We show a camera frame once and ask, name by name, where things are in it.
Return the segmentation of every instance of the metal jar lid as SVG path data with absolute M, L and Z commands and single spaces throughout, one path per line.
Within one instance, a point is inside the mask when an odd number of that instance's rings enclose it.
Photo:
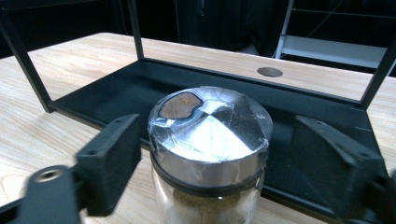
M 227 194 L 262 174 L 273 123 L 242 93 L 216 87 L 178 91 L 161 99 L 148 120 L 153 167 L 176 188 Z

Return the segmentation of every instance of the dark background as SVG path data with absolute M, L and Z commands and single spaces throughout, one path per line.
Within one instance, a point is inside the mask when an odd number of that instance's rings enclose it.
M 288 0 L 136 0 L 136 3 L 143 37 L 232 51 L 253 44 L 261 56 L 272 57 Z M 288 35 L 387 47 L 396 34 L 394 0 L 295 0 L 294 7 L 310 11 L 291 13 Z M 328 12 L 335 8 L 334 12 L 346 14 L 329 16 Z M 14 10 L 9 15 L 28 50 L 100 32 L 132 34 L 125 0 Z M 0 58 L 10 55 L 0 35 Z M 296 56 L 286 55 L 283 59 L 374 72 L 371 68 Z

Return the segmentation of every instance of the light wood surface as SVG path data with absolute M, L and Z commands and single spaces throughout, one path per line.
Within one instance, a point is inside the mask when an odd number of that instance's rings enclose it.
M 359 99 L 371 75 L 289 63 L 214 49 L 143 41 L 150 58 L 184 63 L 241 76 Z M 129 36 L 98 34 L 29 53 L 52 99 L 95 81 L 136 60 Z M 283 71 L 263 77 L 259 67 Z M 396 78 L 387 77 L 369 108 L 370 121 L 388 170 L 396 167 Z M 98 131 L 42 109 L 14 57 L 0 60 L 0 205 L 22 196 L 26 177 L 55 164 L 74 164 L 74 154 Z M 111 217 L 85 218 L 86 223 L 158 223 L 150 161 L 143 151 L 120 204 Z M 260 199 L 253 223 L 320 223 L 280 204 Z

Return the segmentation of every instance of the glass jar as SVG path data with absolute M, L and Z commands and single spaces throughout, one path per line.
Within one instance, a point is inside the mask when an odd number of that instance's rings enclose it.
M 201 87 L 163 98 L 149 115 L 161 223 L 250 223 L 272 121 L 236 91 Z

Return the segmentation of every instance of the glass jar body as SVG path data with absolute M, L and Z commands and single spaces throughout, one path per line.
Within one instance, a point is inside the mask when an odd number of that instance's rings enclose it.
M 154 169 L 152 177 L 162 224 L 248 224 L 257 207 L 263 175 L 257 179 L 255 186 L 221 197 L 196 196 L 175 189 Z

